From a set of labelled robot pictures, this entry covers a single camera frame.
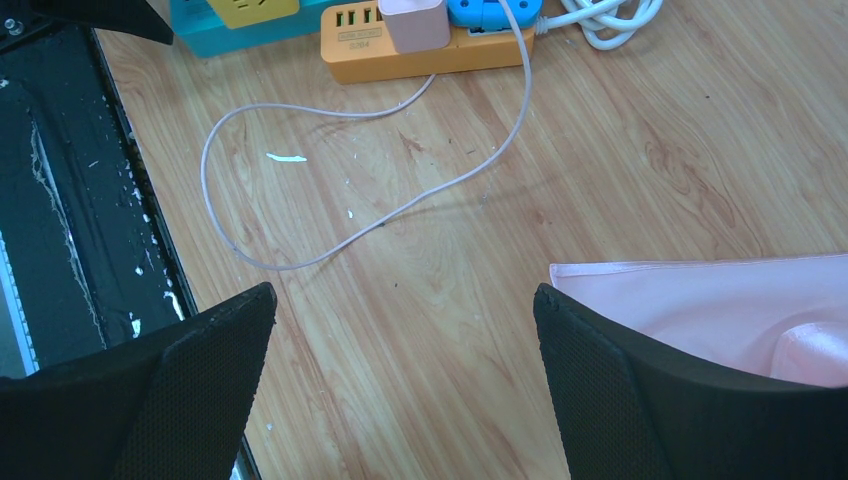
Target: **power strip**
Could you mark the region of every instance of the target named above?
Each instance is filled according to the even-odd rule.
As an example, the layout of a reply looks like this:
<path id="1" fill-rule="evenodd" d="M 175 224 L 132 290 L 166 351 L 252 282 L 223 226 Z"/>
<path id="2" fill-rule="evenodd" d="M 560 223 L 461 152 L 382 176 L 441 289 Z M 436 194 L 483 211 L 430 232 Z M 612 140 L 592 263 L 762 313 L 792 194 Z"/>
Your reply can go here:
<path id="1" fill-rule="evenodd" d="M 288 17 L 300 10 L 298 0 L 206 0 L 206 2 L 230 29 Z"/>
<path id="2" fill-rule="evenodd" d="M 171 28 L 192 53 L 209 58 L 316 33 L 324 10 L 347 1 L 300 0 L 300 10 L 294 15 L 230 29 L 206 0 L 170 0 Z"/>
<path id="3" fill-rule="evenodd" d="M 343 85 L 521 65 L 511 31 L 451 30 L 446 47 L 402 55 L 395 51 L 376 1 L 338 5 L 321 15 L 321 58 Z M 535 27 L 522 30 L 529 53 L 535 33 Z"/>

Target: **electrical outlet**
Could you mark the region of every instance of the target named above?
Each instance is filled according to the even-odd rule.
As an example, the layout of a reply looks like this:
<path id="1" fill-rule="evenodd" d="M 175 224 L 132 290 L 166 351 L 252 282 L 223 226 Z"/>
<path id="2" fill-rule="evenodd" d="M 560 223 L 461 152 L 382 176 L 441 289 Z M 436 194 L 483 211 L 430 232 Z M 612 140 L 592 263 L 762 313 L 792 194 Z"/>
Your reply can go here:
<path id="1" fill-rule="evenodd" d="M 521 33 L 532 53 L 536 29 Z M 373 0 L 324 10 L 321 58 L 341 84 L 521 65 L 512 31 L 472 34 L 467 28 L 451 27 L 446 47 L 400 54 Z"/>
<path id="2" fill-rule="evenodd" d="M 242 28 L 294 15 L 299 0 L 206 0 L 227 28 Z"/>

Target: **charging cable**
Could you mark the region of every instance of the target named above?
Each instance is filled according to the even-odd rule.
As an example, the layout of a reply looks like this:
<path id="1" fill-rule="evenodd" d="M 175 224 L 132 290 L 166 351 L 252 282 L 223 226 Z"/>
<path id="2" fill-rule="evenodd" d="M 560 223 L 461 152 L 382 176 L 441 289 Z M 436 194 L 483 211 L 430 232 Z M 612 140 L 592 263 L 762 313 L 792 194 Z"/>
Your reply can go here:
<path id="1" fill-rule="evenodd" d="M 244 260 L 245 262 L 253 265 L 254 267 L 264 268 L 266 270 L 273 270 L 273 271 L 279 272 L 279 271 L 287 271 L 287 270 L 297 270 L 299 268 L 308 267 L 310 265 L 314 265 L 318 262 L 321 262 L 321 261 L 335 255 L 336 253 L 338 253 L 343 248 L 350 245 L 351 243 L 353 243 L 357 239 L 365 236 L 365 234 L 367 234 L 368 232 L 374 230 L 375 228 L 382 226 L 384 223 L 386 223 L 389 220 L 391 220 L 392 218 L 400 215 L 401 213 L 405 212 L 406 210 L 409 210 L 415 204 L 423 201 L 424 199 L 431 197 L 431 196 L 433 196 L 433 195 L 435 195 L 435 194 L 437 194 L 441 191 L 447 190 L 448 188 L 453 187 L 454 185 L 462 183 L 462 182 L 468 180 L 469 178 L 477 175 L 478 173 L 482 172 L 483 170 L 485 170 L 489 166 L 491 166 L 495 162 L 495 160 L 497 160 L 498 157 L 500 157 L 503 154 L 503 152 L 509 147 L 509 145 L 512 143 L 515 136 L 518 134 L 518 130 L 521 129 L 521 125 L 524 123 L 524 118 L 527 116 L 527 109 L 530 106 L 530 95 L 533 91 L 533 72 L 530 69 L 530 55 L 527 53 L 527 45 L 524 43 L 524 37 L 521 34 L 521 29 L 518 27 L 518 22 L 516 22 L 516 20 L 515 20 L 515 15 L 513 15 L 512 10 L 510 10 L 509 5 L 506 3 L 506 0 L 498 0 L 498 2 L 501 4 L 501 7 L 503 7 L 504 12 L 506 13 L 507 20 L 509 20 L 509 26 L 512 29 L 512 33 L 515 34 L 515 38 L 518 41 L 518 50 L 521 53 L 521 61 L 522 61 L 523 67 L 524 67 L 524 100 L 521 103 L 521 109 L 518 112 L 518 118 L 515 121 L 515 125 L 512 127 L 512 130 L 509 132 L 509 135 L 506 137 L 506 140 L 504 140 L 504 142 L 501 144 L 500 148 L 498 148 L 495 151 L 495 153 L 492 154 L 491 157 L 486 159 L 485 162 L 481 163 L 480 165 L 478 165 L 473 170 L 471 170 L 471 171 L 469 171 L 469 172 L 467 172 L 467 173 L 465 173 L 465 174 L 463 174 L 463 175 L 461 175 L 461 176 L 459 176 L 459 177 L 457 177 L 457 178 L 455 178 L 455 179 L 453 179 L 453 180 L 451 180 L 447 183 L 439 185 L 438 187 L 432 188 L 432 189 L 427 190 L 426 192 L 418 195 L 417 197 L 415 197 L 412 200 L 410 200 L 409 202 L 407 202 L 405 205 L 403 205 L 400 208 L 396 209 L 395 211 L 389 213 L 388 215 L 384 216 L 383 218 L 377 220 L 376 222 L 372 223 L 371 225 L 363 228 L 362 230 L 355 233 L 354 235 L 352 235 L 347 240 L 336 245 L 335 247 L 333 247 L 332 249 L 330 249 L 326 253 L 319 255 L 318 257 L 313 258 L 312 260 L 307 260 L 305 262 L 296 263 L 296 264 L 293 264 L 293 265 L 270 265 L 270 264 L 267 264 L 267 263 L 260 262 L 259 260 L 255 260 L 254 258 L 250 257 L 249 255 L 247 255 L 246 253 L 241 251 L 241 249 L 239 249 L 238 245 L 236 245 L 236 243 L 227 235 L 227 233 L 224 231 L 224 228 L 221 226 L 221 221 L 218 219 L 218 214 L 215 211 L 215 206 L 212 204 L 212 199 L 209 196 L 209 180 L 208 180 L 209 150 L 212 148 L 212 143 L 215 140 L 215 137 L 217 137 L 218 131 L 221 130 L 221 127 L 223 127 L 224 124 L 227 121 L 231 120 L 233 117 L 235 117 L 237 115 L 240 115 L 244 112 L 248 112 L 250 110 L 259 110 L 259 109 L 296 110 L 296 111 L 307 112 L 307 113 L 316 113 L 316 114 L 319 114 L 319 115 L 325 115 L 325 116 L 330 116 L 330 117 L 343 117 L 343 118 L 379 118 L 379 117 L 385 117 L 387 115 L 391 115 L 395 112 L 403 110 L 409 104 L 411 104 L 412 102 L 417 100 L 418 97 L 420 97 L 421 94 L 423 94 L 424 91 L 427 90 L 427 87 L 429 87 L 433 83 L 433 79 L 435 79 L 436 76 L 431 75 L 430 78 L 427 79 L 427 82 L 425 82 L 424 85 L 420 89 L 418 89 L 418 91 L 415 92 L 415 94 L 413 94 L 411 97 L 409 97 L 409 99 L 406 100 L 405 102 L 401 103 L 397 107 L 390 108 L 388 110 L 383 110 L 383 111 L 380 111 L 380 112 L 373 112 L 373 113 L 332 112 L 332 111 L 327 111 L 327 110 L 319 110 L 317 108 L 302 107 L 302 106 L 299 106 L 299 105 L 287 105 L 287 104 L 281 104 L 281 103 L 261 103 L 261 104 L 254 104 L 254 105 L 246 105 L 244 107 L 237 108 L 237 109 L 233 110 L 232 112 L 224 115 L 220 120 L 218 120 L 218 123 L 216 123 L 215 126 L 212 128 L 212 131 L 209 132 L 209 137 L 206 139 L 206 143 L 203 145 L 203 153 L 201 154 L 201 157 L 200 157 L 200 184 L 201 184 L 201 187 L 203 188 L 203 199 L 206 202 L 206 210 L 209 213 L 209 217 L 212 220 L 212 224 L 215 226 L 215 230 L 218 232 L 218 235 L 221 237 L 221 239 L 224 241 L 224 243 L 230 248 L 230 250 L 235 252 L 236 256 L 238 256 L 240 259 Z"/>
<path id="2" fill-rule="evenodd" d="M 551 18 L 539 17 L 536 21 L 536 34 L 541 35 L 548 30 L 576 23 L 583 29 L 583 36 L 589 44 L 598 50 L 612 50 L 621 46 L 636 33 L 636 30 L 654 19 L 663 2 L 663 0 L 601 0 L 598 3 L 593 3 L 592 0 L 560 1 L 568 13 Z M 618 18 L 619 8 L 631 2 L 639 3 L 633 17 Z M 604 40 L 599 38 L 596 32 L 605 29 L 619 33 Z"/>

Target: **orange power strip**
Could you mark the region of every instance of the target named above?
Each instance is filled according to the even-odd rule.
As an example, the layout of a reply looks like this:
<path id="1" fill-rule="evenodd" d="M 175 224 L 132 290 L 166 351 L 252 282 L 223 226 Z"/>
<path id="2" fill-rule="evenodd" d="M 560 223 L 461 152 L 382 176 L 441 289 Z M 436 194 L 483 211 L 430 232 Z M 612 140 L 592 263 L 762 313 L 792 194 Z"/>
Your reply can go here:
<path id="1" fill-rule="evenodd" d="M 522 31 L 533 52 L 535 27 Z M 440 49 L 397 53 L 376 1 L 338 5 L 321 16 L 321 58 L 341 84 L 418 77 L 521 65 L 510 30 L 470 33 L 452 27 L 450 43 Z"/>

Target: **plug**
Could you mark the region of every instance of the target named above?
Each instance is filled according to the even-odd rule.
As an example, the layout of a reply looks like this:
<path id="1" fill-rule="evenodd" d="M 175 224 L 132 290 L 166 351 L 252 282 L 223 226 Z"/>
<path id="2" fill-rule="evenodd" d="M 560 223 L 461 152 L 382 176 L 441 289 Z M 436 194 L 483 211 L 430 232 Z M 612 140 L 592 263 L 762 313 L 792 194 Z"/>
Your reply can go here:
<path id="1" fill-rule="evenodd" d="M 535 25 L 542 12 L 543 0 L 507 0 L 521 29 Z M 498 0 L 447 0 L 450 23 L 472 32 L 509 30 L 509 21 Z"/>

